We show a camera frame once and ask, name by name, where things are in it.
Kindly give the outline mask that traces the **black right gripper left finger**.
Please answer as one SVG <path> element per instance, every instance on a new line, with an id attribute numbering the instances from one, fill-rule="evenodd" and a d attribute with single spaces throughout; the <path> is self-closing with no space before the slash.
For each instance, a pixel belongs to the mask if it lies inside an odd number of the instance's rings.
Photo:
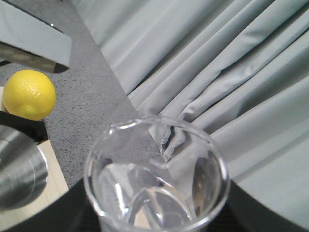
<path id="1" fill-rule="evenodd" d="M 63 196 L 7 232 L 99 232 L 99 219 L 92 208 L 84 182 L 78 181 Z"/>

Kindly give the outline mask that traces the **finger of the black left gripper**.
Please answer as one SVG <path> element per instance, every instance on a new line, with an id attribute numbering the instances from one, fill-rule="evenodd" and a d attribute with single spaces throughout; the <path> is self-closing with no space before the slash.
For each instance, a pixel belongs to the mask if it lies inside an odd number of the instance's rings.
<path id="1" fill-rule="evenodd" d="M 23 132 L 35 142 L 48 140 L 47 130 L 42 121 L 34 121 L 1 111 L 0 124 Z"/>

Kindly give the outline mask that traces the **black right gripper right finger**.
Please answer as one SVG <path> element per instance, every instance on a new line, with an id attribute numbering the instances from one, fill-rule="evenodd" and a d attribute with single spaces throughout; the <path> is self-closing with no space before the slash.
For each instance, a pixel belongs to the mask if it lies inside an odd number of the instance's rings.
<path id="1" fill-rule="evenodd" d="M 265 207 L 234 181 L 230 182 L 228 204 L 233 215 L 248 232 L 307 232 Z"/>

